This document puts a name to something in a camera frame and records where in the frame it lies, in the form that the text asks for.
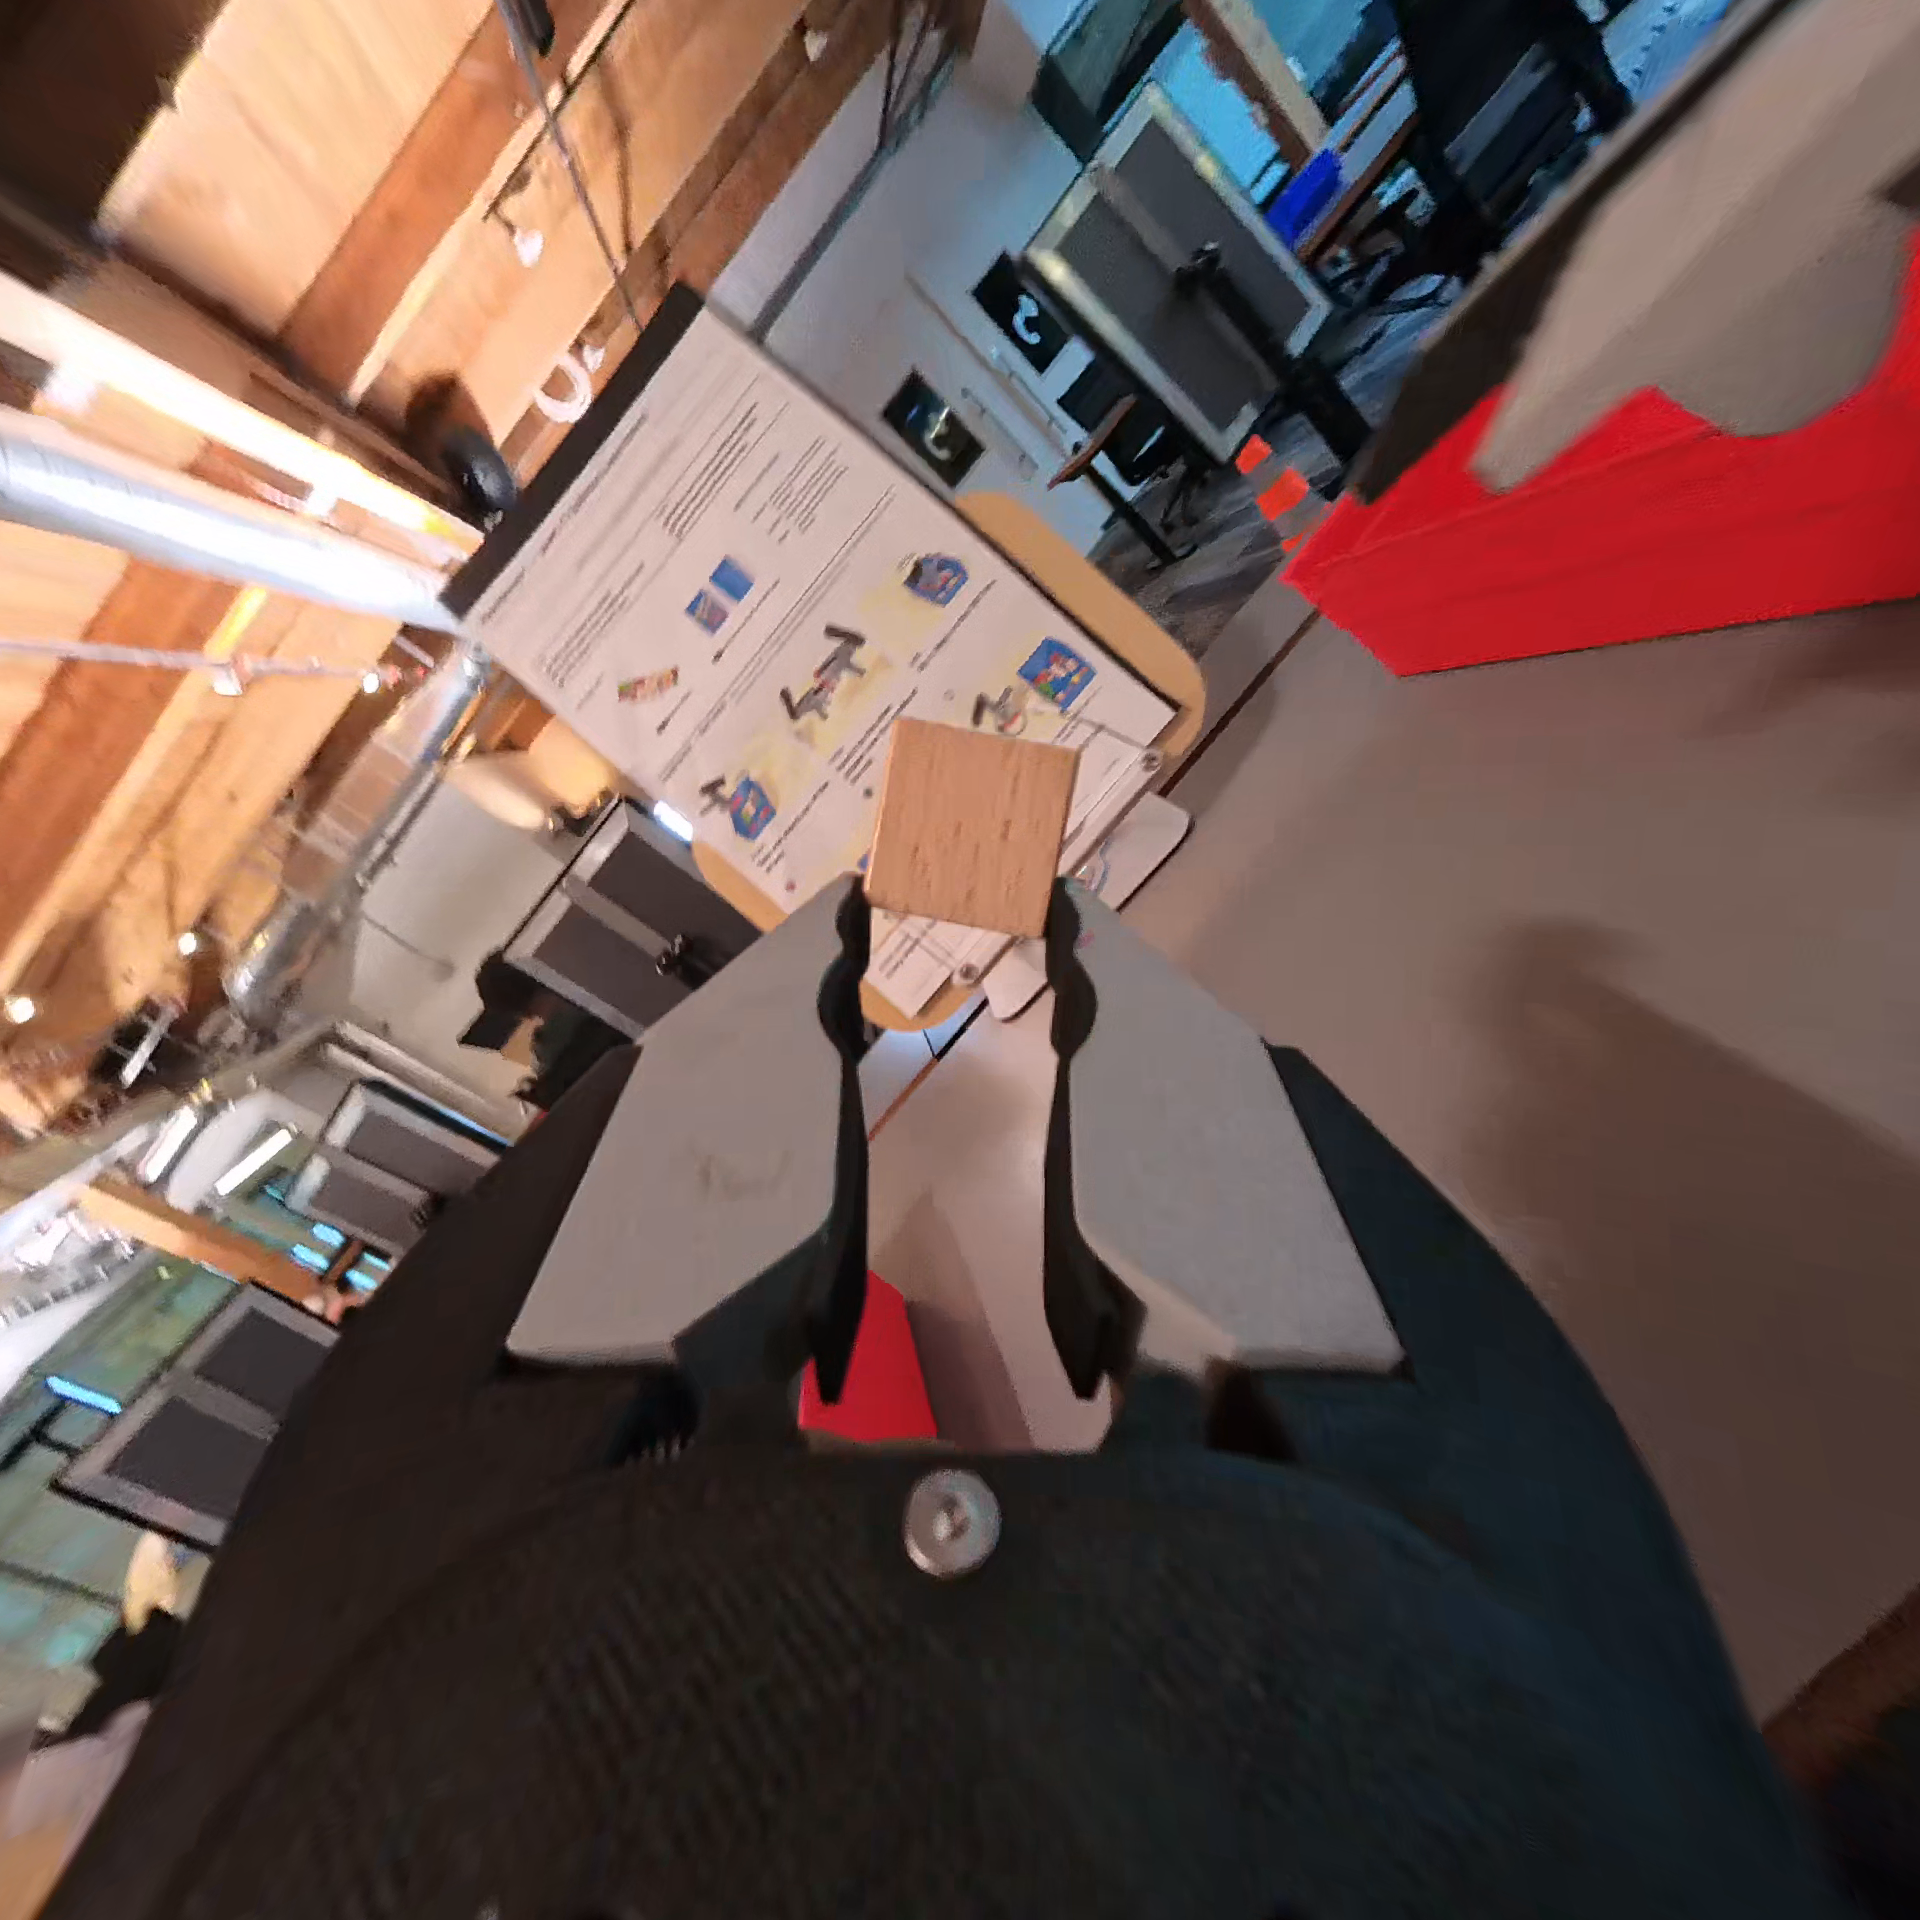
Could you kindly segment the natural wooden cube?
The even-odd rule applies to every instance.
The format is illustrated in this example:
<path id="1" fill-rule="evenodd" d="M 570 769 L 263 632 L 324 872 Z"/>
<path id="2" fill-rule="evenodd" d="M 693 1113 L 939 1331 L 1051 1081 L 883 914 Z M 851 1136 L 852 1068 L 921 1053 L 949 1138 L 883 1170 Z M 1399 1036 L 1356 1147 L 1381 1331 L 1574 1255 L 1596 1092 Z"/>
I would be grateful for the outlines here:
<path id="1" fill-rule="evenodd" d="M 895 920 L 1041 937 L 1063 866 L 1079 751 L 895 721 L 863 898 Z"/>

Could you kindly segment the printed instruction poster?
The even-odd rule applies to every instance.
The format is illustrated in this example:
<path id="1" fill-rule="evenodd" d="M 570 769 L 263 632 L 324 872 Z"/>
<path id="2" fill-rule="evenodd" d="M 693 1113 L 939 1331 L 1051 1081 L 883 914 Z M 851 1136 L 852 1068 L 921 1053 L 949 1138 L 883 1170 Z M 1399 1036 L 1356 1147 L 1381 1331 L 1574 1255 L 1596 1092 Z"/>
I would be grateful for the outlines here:
<path id="1" fill-rule="evenodd" d="M 1079 751 L 1076 866 L 1172 719 L 956 501 L 676 289 L 441 595 L 779 927 L 874 844 L 895 721 Z"/>

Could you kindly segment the silver ceiling duct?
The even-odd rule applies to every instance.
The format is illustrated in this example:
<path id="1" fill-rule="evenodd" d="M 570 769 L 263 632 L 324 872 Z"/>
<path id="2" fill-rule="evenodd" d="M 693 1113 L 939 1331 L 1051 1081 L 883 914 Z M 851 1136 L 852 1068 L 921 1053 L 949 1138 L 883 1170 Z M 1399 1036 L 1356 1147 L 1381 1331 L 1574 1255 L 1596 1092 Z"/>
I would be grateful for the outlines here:
<path id="1" fill-rule="evenodd" d="M 3 519 L 228 585 L 431 634 L 462 628 L 430 567 L 13 407 L 3 409 Z"/>

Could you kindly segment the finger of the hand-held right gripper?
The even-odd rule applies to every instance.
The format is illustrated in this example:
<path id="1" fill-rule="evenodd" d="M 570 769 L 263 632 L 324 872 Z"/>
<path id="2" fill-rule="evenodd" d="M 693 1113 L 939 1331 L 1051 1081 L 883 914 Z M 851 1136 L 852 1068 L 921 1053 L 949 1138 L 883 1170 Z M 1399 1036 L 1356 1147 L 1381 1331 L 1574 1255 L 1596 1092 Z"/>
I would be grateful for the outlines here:
<path id="1" fill-rule="evenodd" d="M 1733 4 L 1475 279 L 1354 469 L 1381 501 L 1502 389 L 1497 493 L 1653 391 L 1738 440 L 1881 364 L 1916 240 L 1918 4 Z"/>

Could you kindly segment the black marker sign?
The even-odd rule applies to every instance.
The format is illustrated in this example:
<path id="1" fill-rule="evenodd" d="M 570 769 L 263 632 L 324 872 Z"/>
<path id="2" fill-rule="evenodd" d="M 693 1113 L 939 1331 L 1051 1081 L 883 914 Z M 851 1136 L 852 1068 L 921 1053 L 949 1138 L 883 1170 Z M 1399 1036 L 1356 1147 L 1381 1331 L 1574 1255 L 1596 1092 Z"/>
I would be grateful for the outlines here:
<path id="1" fill-rule="evenodd" d="M 971 304 L 987 323 L 995 349 L 1012 354 L 1047 394 L 1063 394 L 1087 371 L 1091 348 L 1019 256 L 996 253 L 973 281 Z"/>
<path id="2" fill-rule="evenodd" d="M 986 452 L 970 421 L 919 371 L 908 371 L 881 419 L 946 489 L 959 489 Z"/>

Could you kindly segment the red plastic bin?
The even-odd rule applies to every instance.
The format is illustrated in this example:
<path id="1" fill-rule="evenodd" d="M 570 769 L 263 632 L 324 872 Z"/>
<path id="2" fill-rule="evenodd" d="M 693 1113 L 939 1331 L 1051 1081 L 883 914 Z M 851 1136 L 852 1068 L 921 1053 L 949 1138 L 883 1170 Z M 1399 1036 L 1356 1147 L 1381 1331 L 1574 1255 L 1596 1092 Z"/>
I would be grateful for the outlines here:
<path id="1" fill-rule="evenodd" d="M 1500 391 L 1282 576 L 1402 679 L 1918 595 L 1916 307 L 1846 401 L 1738 440 L 1644 391 L 1510 492 L 1470 466 Z"/>

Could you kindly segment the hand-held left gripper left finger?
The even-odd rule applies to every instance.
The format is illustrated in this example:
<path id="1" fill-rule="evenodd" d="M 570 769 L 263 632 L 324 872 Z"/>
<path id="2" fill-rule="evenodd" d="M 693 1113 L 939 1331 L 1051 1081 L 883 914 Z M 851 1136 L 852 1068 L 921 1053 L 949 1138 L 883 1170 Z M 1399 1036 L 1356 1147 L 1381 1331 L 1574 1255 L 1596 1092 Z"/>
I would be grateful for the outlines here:
<path id="1" fill-rule="evenodd" d="M 870 932 L 860 880 L 830 880 L 647 1031 L 510 1356 L 671 1365 L 700 1400 L 810 1370 L 843 1396 L 869 1296 Z"/>

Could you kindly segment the grey panel on black stand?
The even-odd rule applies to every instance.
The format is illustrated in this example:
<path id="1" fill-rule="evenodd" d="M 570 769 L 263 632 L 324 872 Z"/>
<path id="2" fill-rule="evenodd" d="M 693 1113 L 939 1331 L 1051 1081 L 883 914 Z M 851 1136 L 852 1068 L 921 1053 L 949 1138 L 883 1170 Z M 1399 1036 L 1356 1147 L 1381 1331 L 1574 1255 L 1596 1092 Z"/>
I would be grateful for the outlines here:
<path id="1" fill-rule="evenodd" d="M 338 1335 L 269 1289 L 239 1287 L 66 1460 L 53 1490 L 178 1547 L 218 1552 Z"/>
<path id="2" fill-rule="evenodd" d="M 537 987 L 641 1040 L 757 940 L 700 876 L 687 841 L 635 800 L 615 800 L 500 954 Z"/>
<path id="3" fill-rule="evenodd" d="M 1145 82 L 1019 253 L 1083 338 L 1214 465 L 1316 369 L 1327 291 L 1158 82 Z"/>

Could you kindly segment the blue plastic bin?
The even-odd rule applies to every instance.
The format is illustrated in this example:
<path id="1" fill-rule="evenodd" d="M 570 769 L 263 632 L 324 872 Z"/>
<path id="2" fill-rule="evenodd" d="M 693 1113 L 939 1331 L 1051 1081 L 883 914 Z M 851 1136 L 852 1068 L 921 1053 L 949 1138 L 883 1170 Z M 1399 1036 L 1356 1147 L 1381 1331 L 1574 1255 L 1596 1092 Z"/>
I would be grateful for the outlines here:
<path id="1" fill-rule="evenodd" d="M 1265 203 L 1265 221 L 1286 251 L 1324 221 L 1343 185 L 1342 151 L 1325 147 L 1310 155 Z"/>

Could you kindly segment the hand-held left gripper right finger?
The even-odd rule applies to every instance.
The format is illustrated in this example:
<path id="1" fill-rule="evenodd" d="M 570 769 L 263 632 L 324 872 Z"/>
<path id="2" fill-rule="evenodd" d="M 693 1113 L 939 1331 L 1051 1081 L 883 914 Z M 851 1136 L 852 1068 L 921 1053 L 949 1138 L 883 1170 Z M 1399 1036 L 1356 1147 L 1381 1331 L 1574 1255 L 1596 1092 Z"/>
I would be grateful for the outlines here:
<path id="1" fill-rule="evenodd" d="M 1047 905 L 1042 1311 L 1076 1400 L 1138 1372 L 1391 1377 L 1403 1347 L 1265 1039 L 1083 883 Z"/>

